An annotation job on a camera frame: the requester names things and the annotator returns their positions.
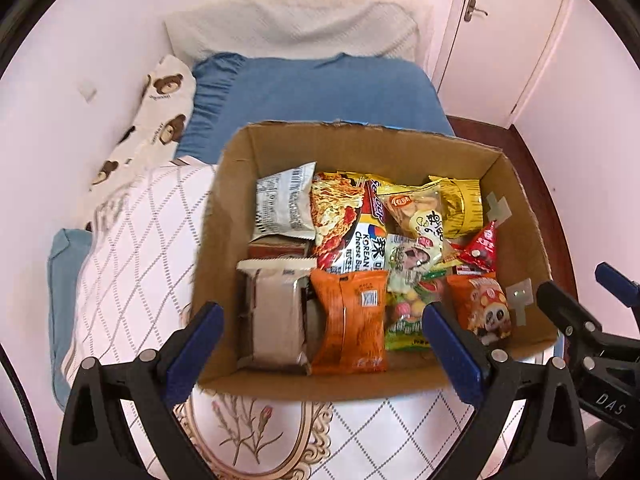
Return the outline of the white wall socket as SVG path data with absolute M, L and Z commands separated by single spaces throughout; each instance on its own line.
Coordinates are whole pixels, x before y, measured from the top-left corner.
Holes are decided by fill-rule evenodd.
M 86 103 L 90 103 L 98 93 L 96 85 L 90 80 L 82 80 L 77 85 L 77 90 Z

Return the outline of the brown biscuit packet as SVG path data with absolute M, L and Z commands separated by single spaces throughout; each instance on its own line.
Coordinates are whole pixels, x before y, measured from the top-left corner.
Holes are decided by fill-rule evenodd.
M 307 258 L 311 242 L 302 238 L 268 235 L 253 240 L 247 247 L 249 259 Z

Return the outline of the grey white pillow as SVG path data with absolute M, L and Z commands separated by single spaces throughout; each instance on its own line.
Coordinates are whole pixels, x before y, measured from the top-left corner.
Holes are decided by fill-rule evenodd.
M 402 58 L 425 67 L 433 37 L 427 0 L 217 0 L 171 13 L 174 55 L 188 65 L 232 52 L 246 58 Z

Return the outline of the white black snack packet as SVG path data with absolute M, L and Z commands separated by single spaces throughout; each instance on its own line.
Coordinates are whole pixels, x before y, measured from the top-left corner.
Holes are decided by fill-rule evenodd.
M 257 181 L 252 240 L 270 235 L 314 239 L 310 188 L 315 169 L 315 162 L 307 162 Z

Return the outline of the yellow biscuit snack bag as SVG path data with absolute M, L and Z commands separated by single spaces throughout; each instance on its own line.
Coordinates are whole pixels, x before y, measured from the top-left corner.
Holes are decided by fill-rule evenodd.
M 376 195 L 396 221 L 403 236 L 418 238 L 431 235 L 442 242 L 442 261 L 433 269 L 447 269 L 456 256 L 444 237 L 442 203 L 437 183 L 420 186 L 380 184 Z

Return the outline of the orange snack bag back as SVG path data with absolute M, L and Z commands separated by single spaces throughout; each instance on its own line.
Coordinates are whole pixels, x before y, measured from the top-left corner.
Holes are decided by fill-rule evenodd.
M 379 373 L 387 370 L 384 342 L 387 272 L 332 274 L 313 270 L 311 285 L 326 314 L 314 375 Z

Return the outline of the red white snack bar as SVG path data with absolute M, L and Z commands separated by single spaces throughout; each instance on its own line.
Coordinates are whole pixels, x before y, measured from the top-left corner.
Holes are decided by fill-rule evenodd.
M 484 270 L 477 266 L 470 266 L 469 264 L 459 264 L 454 267 L 454 273 L 457 275 L 483 275 Z

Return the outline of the small white candy packet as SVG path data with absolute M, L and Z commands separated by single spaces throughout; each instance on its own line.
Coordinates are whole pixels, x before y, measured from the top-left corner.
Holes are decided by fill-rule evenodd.
M 442 261 L 442 242 L 434 236 L 388 234 L 385 246 L 387 290 L 404 294 Z

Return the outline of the orange panda snack bag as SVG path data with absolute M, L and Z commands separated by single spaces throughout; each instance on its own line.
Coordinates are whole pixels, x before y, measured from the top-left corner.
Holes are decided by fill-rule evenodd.
M 495 272 L 449 275 L 450 298 L 460 326 L 485 346 L 511 336 L 511 315 L 506 294 Z

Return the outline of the blue cushion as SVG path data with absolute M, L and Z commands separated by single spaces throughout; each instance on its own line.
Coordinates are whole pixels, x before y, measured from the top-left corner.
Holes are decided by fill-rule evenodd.
M 91 245 L 91 232 L 60 229 L 53 237 L 47 261 L 51 382 L 55 401 L 61 410 L 64 410 L 70 394 L 62 365 L 72 341 L 77 279 Z

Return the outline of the bear print pillow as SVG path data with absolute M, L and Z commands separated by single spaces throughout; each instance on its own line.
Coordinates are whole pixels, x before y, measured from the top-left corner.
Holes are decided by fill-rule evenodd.
M 94 177 L 81 202 L 81 229 L 116 190 L 150 169 L 175 158 L 193 112 L 196 80 L 190 68 L 168 54 L 146 76 L 140 106 L 131 126 Z

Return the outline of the yellow foil snack packet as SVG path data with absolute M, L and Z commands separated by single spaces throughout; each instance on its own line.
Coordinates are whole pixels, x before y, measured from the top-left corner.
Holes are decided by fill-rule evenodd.
M 476 233 L 484 226 L 480 181 L 430 176 L 437 183 L 442 203 L 442 225 L 448 240 Z

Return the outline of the white door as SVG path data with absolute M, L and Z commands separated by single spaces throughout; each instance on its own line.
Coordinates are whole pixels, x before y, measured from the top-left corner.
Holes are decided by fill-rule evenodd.
M 536 87 L 573 0 L 477 0 L 489 15 L 465 23 L 466 0 L 452 0 L 433 74 L 449 116 L 504 128 Z

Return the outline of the green candy ball bag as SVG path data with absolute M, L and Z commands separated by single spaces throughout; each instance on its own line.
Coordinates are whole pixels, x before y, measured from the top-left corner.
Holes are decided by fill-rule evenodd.
M 387 293 L 386 351 L 422 351 L 430 348 L 422 328 L 422 316 L 428 304 L 442 300 L 447 272 L 430 272 L 406 292 Z

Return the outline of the red instant noodle packet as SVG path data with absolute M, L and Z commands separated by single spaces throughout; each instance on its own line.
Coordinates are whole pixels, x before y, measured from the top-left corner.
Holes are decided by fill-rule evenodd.
M 334 274 L 385 266 L 385 208 L 376 195 L 384 180 L 359 172 L 318 172 L 310 188 L 318 268 Z

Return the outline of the white diamond pattern quilt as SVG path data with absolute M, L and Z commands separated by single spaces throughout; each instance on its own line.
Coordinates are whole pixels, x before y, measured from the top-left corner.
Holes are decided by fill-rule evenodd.
M 128 362 L 186 324 L 193 271 L 216 169 L 168 162 L 96 210 L 77 279 L 72 341 L 82 359 Z M 223 479 L 425 479 L 472 410 L 449 389 L 361 402 L 276 402 L 196 389 L 178 421 Z

